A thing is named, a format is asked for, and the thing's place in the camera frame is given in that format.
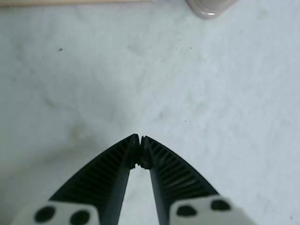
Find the white tabletop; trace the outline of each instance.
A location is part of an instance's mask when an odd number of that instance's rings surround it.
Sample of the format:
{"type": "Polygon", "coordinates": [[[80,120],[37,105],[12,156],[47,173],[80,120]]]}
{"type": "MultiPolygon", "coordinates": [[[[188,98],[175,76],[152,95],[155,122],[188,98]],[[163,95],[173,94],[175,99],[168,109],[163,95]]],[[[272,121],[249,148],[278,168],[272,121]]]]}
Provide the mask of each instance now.
{"type": "MultiPolygon", "coordinates": [[[[187,160],[260,225],[300,223],[300,1],[0,9],[0,224],[132,134],[187,160]]],[[[157,225],[147,171],[120,225],[157,225]]]]}

